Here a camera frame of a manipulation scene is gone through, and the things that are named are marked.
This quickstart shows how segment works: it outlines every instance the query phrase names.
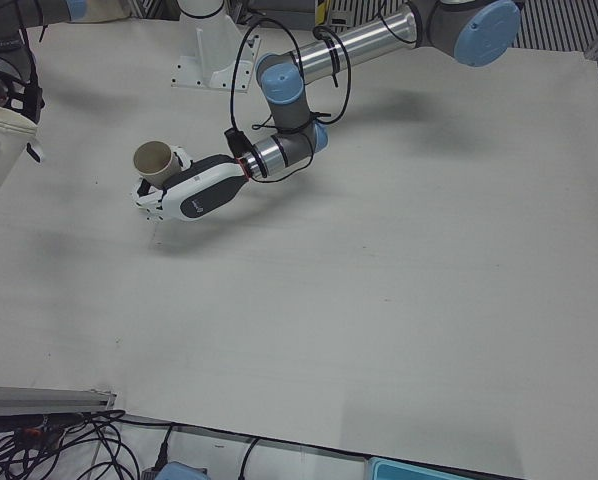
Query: white table surface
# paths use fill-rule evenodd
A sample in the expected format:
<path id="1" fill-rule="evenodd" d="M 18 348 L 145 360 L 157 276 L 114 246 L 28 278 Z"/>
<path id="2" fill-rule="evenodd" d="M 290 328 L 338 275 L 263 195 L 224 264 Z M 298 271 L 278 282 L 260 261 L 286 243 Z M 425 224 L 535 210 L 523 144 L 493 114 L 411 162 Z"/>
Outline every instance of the white table surface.
<path id="1" fill-rule="evenodd" d="M 393 53 L 354 69 L 308 171 L 156 225 L 129 196 L 135 148 L 228 152 L 228 95 L 169 85 L 184 27 L 58 25 L 35 48 L 50 160 L 22 157 L 0 190 L 0 385 L 112 389 L 155 418 L 598 479 L 595 65 Z M 309 88 L 320 111 L 342 95 Z M 265 119 L 257 88 L 237 111 Z"/>

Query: blue joint cap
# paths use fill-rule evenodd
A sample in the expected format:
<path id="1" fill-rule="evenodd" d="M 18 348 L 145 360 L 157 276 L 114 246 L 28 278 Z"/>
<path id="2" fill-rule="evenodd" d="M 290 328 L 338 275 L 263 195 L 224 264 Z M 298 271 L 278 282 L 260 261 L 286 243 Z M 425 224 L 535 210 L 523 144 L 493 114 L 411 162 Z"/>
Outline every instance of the blue joint cap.
<path id="1" fill-rule="evenodd" d="M 504 54 L 521 26 L 521 13 L 512 0 L 497 0 L 484 7 L 459 34 L 455 59 L 471 67 L 483 67 Z"/>
<path id="2" fill-rule="evenodd" d="M 68 5 L 68 11 L 70 12 L 70 20 L 79 20 L 86 15 L 88 11 L 88 5 L 86 0 L 65 0 Z"/>
<path id="3" fill-rule="evenodd" d="M 303 78 L 293 64 L 280 63 L 263 72 L 261 90 L 270 103 L 289 105 L 303 94 Z"/>
<path id="4" fill-rule="evenodd" d="M 328 146 L 328 130 L 322 123 L 315 122 L 315 153 Z"/>
<path id="5" fill-rule="evenodd" d="M 183 463 L 170 462 L 161 469 L 155 480 L 210 480 L 210 477 Z"/>

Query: teal box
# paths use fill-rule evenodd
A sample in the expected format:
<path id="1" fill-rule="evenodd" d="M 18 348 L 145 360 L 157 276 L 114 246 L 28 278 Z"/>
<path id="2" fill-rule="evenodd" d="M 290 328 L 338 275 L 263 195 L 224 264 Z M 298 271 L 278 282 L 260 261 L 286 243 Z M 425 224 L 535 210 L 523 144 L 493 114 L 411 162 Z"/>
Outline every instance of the teal box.
<path id="1" fill-rule="evenodd" d="M 371 458 L 366 467 L 366 480 L 470 480 L 429 468 L 416 467 L 406 463 L 382 458 Z"/>

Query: blue object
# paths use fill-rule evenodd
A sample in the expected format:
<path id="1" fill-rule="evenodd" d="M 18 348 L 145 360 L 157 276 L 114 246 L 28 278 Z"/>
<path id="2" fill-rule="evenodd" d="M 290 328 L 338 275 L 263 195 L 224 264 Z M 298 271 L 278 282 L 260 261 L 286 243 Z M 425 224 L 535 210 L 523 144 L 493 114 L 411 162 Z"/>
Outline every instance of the blue object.
<path id="1" fill-rule="evenodd" d="M 288 105 L 303 94 L 303 78 L 292 63 L 280 63 L 263 72 L 261 90 L 270 103 Z"/>
<path id="2" fill-rule="evenodd" d="M 406 463 L 371 458 L 366 468 L 366 480 L 469 480 L 450 473 L 415 467 Z"/>
<path id="3" fill-rule="evenodd" d="M 494 62 L 512 45 L 521 13 L 512 0 L 497 0 L 475 15 L 459 34 L 455 58 L 471 67 Z"/>
<path id="4" fill-rule="evenodd" d="M 315 153 L 328 146 L 328 130 L 325 125 L 319 122 L 315 122 L 315 140 Z"/>
<path id="5" fill-rule="evenodd" d="M 79 20 L 83 18 L 88 10 L 86 0 L 66 0 L 68 11 L 70 12 L 70 20 Z"/>
<path id="6" fill-rule="evenodd" d="M 263 55 L 261 55 L 258 59 L 257 59 L 257 63 L 255 63 L 255 72 L 259 70 L 259 67 L 261 66 L 261 63 L 268 57 L 275 57 L 276 54 L 271 53 L 271 52 L 267 52 L 264 53 Z"/>
<path id="7" fill-rule="evenodd" d="M 210 480 L 210 477 L 183 463 L 170 462 L 161 469 L 155 480 Z"/>

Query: white mounting bracket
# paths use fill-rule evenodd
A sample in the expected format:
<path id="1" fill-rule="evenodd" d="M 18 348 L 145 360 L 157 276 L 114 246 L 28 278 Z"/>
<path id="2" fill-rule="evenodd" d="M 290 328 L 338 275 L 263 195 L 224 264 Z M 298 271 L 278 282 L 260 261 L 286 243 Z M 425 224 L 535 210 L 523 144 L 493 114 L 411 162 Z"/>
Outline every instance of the white mounting bracket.
<path id="1" fill-rule="evenodd" d="M 217 8 L 217 0 L 180 0 L 182 9 L 202 14 Z M 182 16 L 195 32 L 189 55 L 179 57 L 172 75 L 173 87 L 230 90 L 235 60 L 243 35 L 225 12 L 210 18 L 194 19 Z M 254 73 L 261 39 L 248 40 L 239 62 L 235 91 L 246 92 Z"/>

